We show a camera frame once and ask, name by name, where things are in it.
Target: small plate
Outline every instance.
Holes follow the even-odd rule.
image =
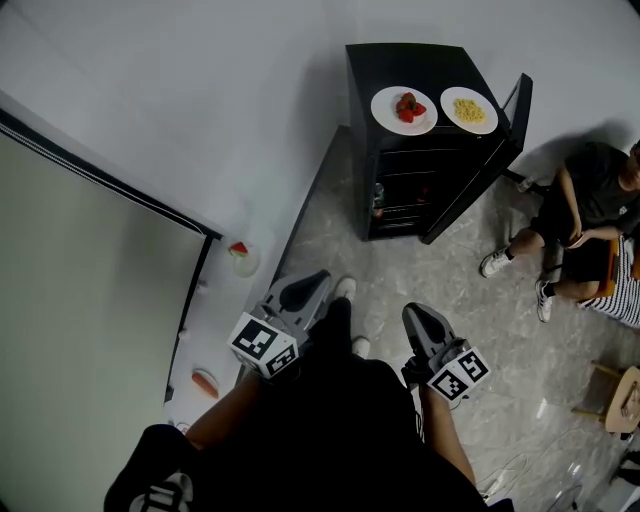
[[[457,99],[474,100],[485,113],[485,119],[481,123],[467,123],[456,116],[456,107],[453,102]],[[491,102],[482,94],[466,87],[449,87],[440,96],[440,106],[449,119],[463,130],[477,135],[487,135],[498,127],[498,113]]]
[[[413,123],[401,121],[396,114],[396,103],[402,95],[411,92],[418,103],[422,103],[427,111],[413,119]],[[394,86],[378,91],[371,100],[371,113],[382,126],[400,135],[422,135],[431,130],[438,122],[438,109],[435,103],[420,91],[411,87]]]

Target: white shoe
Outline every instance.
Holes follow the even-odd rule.
[[[536,281],[536,295],[538,296],[538,318],[541,322],[547,323],[551,320],[551,306],[553,305],[553,297],[547,297],[542,288],[549,281],[538,279]]]
[[[353,299],[356,298],[356,280],[353,277],[344,276],[338,281],[333,294],[334,298],[345,297],[353,304]]]
[[[371,349],[371,342],[364,336],[358,336],[351,342],[351,352],[360,356],[362,359],[366,359]]]
[[[480,273],[484,277],[491,277],[511,263],[511,260],[505,254],[506,250],[506,247],[504,249],[500,249],[498,252],[489,254],[489,256],[482,260],[482,263],[480,264]]]

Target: wooden stool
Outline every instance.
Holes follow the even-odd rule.
[[[577,409],[575,407],[571,409],[571,412],[574,414],[579,414],[581,416],[596,418],[599,421],[602,421],[607,432],[618,434],[632,433],[638,426],[638,423],[640,423],[640,416],[634,420],[629,421],[622,416],[622,411],[620,409],[624,401],[629,396],[629,392],[631,391],[631,387],[633,386],[633,384],[637,382],[638,385],[640,385],[640,370],[638,370],[635,366],[632,366],[626,372],[620,373],[617,370],[609,368],[608,366],[604,366],[600,363],[596,363],[595,361],[591,361],[591,364],[596,370],[599,370],[605,375],[614,378],[618,382],[618,387],[613,393],[609,405],[607,406],[606,414],[583,411],[582,409]]]

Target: human arm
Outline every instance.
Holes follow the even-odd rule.
[[[576,240],[582,233],[582,221],[580,220],[580,212],[578,211],[578,201],[576,199],[575,189],[573,188],[573,180],[566,167],[562,167],[558,171],[557,179],[573,217],[573,231],[569,236],[569,241]]]
[[[420,402],[425,443],[475,485],[473,469],[458,439],[449,404],[428,386],[420,386]]]
[[[599,228],[587,229],[582,233],[580,241],[571,246],[571,248],[577,249],[591,238],[597,238],[598,240],[616,240],[620,235],[622,235],[622,231],[615,226],[601,226]]]
[[[198,450],[224,441],[247,419],[263,395],[260,377],[250,372],[191,426],[187,440]]]

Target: black shorts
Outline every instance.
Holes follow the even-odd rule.
[[[538,233],[545,245],[560,242],[569,245],[573,231],[573,215],[557,181],[554,181],[540,207],[538,216],[531,220],[529,229]],[[579,283],[602,281],[609,266],[609,242],[590,239],[577,249],[565,250],[562,270],[566,276]]]

